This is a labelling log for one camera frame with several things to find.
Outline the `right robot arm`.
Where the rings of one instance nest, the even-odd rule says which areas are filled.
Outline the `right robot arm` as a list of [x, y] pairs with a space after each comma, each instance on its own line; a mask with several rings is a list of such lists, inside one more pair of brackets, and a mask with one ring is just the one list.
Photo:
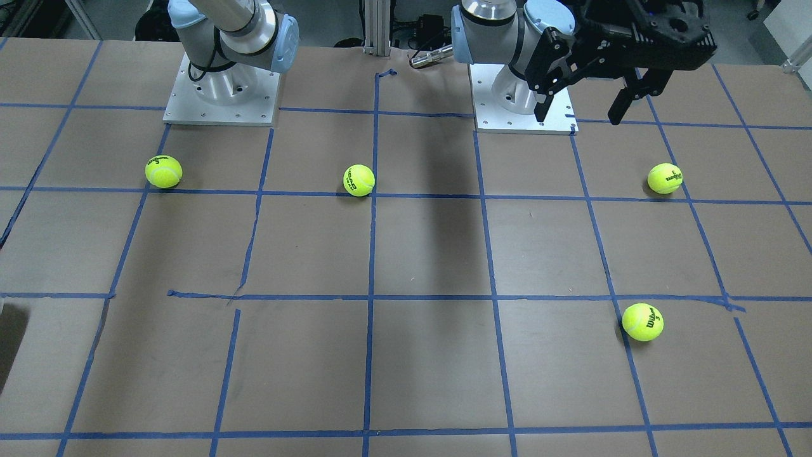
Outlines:
[[299, 48], [299, 24], [268, 1], [170, 1], [171, 25], [188, 59], [185, 86], [229, 105], [255, 89], [256, 70], [285, 74]]

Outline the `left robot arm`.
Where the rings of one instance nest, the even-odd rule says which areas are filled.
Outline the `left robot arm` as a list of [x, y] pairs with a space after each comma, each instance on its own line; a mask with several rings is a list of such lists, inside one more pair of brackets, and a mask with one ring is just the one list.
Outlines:
[[718, 48], [702, 1], [462, 1], [450, 32], [455, 60], [502, 65], [518, 86], [502, 104], [539, 122], [557, 93], [593, 78], [624, 80], [607, 112], [620, 124], [634, 101]]

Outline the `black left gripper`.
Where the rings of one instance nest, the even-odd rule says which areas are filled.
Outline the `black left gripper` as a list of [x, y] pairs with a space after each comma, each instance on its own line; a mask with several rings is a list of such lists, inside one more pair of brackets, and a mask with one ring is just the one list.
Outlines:
[[623, 78], [607, 112], [619, 125], [634, 101], [664, 92], [673, 70], [698, 69], [718, 49], [702, 1], [528, 1], [524, 12], [539, 32], [524, 78], [540, 96], [540, 123], [560, 90]]

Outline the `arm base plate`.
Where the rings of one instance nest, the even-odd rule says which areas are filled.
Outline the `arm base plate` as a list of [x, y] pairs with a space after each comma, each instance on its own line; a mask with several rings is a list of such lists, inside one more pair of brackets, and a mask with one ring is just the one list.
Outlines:
[[534, 115], [536, 92], [505, 65], [469, 65], [471, 93], [479, 133], [576, 134], [579, 131], [567, 89], [552, 98], [543, 121]]
[[239, 63], [222, 72], [200, 73], [183, 55], [162, 117], [166, 124], [275, 125], [282, 74]]

